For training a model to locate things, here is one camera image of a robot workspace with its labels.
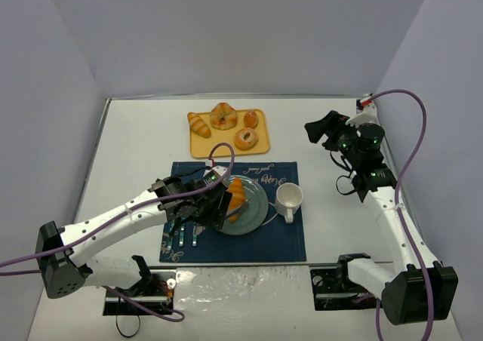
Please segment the large striped croissant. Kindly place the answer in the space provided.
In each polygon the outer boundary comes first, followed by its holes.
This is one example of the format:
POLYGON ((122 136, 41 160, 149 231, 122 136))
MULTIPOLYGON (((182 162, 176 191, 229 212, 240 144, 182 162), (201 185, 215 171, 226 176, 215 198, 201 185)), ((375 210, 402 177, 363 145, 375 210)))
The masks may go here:
POLYGON ((247 201, 245 189, 241 179, 235 177, 230 183, 227 192, 232 195, 227 211, 227 219, 230 223, 234 223, 239 216, 238 212, 247 201))

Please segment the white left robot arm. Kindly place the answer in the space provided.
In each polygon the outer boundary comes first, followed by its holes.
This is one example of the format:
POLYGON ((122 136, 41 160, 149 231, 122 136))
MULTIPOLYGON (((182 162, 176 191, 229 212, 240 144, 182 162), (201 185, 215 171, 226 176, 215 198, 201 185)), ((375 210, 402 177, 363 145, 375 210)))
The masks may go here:
POLYGON ((84 222, 38 231, 39 271, 49 298, 59 299, 82 287, 110 286, 127 296, 144 294, 154 276, 142 256, 102 257, 108 247, 145 229, 169 225, 175 232, 188 222, 220 229, 230 214, 230 171, 216 166, 200 180, 157 180, 129 202, 84 222))

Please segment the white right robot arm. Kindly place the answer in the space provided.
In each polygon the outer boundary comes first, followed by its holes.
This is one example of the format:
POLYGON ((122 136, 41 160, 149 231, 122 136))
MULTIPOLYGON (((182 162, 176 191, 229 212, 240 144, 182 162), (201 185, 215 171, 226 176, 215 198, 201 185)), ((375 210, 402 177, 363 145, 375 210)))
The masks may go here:
POLYGON ((349 172, 353 192, 373 215, 392 256, 394 272, 378 266, 366 253, 341 255, 335 269, 336 289, 367 290, 378 298, 394 325, 445 320, 457 290, 457 273, 429 250, 396 194, 397 181, 380 150, 385 131, 366 122, 352 126, 349 117, 331 111, 304 126, 309 141, 330 153, 349 172))

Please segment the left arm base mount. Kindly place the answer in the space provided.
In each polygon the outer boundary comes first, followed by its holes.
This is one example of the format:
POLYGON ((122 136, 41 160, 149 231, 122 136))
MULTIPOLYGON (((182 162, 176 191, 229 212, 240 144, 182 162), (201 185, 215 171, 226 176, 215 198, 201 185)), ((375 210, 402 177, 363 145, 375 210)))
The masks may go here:
MULTIPOLYGON (((130 297, 146 309, 157 314, 172 316, 174 307, 174 288, 177 285, 176 271, 174 269, 152 269, 152 280, 140 289, 133 287, 128 290, 112 287, 119 293, 130 297)), ((141 310, 113 292, 106 290, 103 301, 102 316, 144 316, 148 312, 141 310)))

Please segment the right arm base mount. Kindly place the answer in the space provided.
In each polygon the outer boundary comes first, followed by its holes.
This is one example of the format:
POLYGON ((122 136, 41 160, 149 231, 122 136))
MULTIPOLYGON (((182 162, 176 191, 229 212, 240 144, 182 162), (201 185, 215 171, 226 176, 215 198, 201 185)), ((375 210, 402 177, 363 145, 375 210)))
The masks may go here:
POLYGON ((324 263, 309 268, 316 311, 376 308, 376 298, 364 287, 349 280, 348 263, 359 259, 370 257, 366 253, 344 254, 339 256, 336 263, 324 263))

